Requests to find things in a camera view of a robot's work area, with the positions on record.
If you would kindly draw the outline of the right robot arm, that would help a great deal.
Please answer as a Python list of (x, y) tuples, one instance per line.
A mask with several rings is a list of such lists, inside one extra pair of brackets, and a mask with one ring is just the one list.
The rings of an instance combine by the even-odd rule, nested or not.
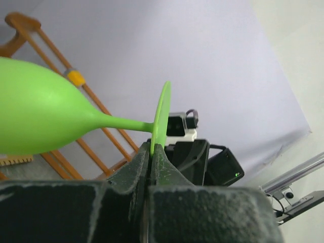
[(153, 156), (151, 185), (190, 185), (228, 187), (245, 173), (226, 146), (205, 139), (179, 141)]

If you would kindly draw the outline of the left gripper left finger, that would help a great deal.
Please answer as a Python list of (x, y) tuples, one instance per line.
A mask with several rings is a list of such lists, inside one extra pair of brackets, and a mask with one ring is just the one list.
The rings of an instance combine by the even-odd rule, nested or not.
[(140, 242), (149, 154), (106, 180), (3, 181), (1, 242)]

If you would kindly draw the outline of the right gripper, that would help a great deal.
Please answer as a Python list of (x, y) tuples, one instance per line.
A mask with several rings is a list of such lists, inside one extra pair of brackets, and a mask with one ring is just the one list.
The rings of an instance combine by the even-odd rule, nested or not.
[(152, 157), (152, 185), (203, 186), (210, 144), (205, 139), (157, 145)]

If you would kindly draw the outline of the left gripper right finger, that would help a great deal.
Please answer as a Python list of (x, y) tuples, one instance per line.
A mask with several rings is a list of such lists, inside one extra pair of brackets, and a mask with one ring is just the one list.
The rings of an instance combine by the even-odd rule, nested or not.
[(246, 187), (195, 186), (156, 145), (148, 190), (149, 242), (283, 242), (270, 201)]

